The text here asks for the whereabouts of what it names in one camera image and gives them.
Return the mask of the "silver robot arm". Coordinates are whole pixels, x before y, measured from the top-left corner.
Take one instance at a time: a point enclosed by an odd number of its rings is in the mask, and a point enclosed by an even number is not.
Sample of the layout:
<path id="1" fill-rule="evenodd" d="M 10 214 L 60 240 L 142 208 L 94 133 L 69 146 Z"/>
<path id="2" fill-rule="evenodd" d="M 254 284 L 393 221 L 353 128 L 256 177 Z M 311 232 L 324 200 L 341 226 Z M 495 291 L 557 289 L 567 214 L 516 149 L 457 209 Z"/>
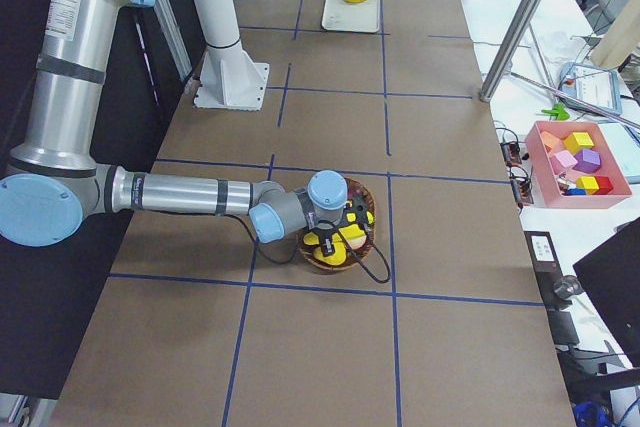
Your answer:
<path id="1" fill-rule="evenodd" d="M 151 1 L 50 0 L 26 135 L 1 181 L 2 236 L 50 246 L 90 217 L 130 210 L 246 216 L 261 243 L 304 229 L 330 237 L 348 203 L 346 179 L 335 171 L 289 191 L 272 181 L 132 172 L 108 162 L 95 135 L 107 125 L 99 107 L 117 20 L 123 9 Z"/>

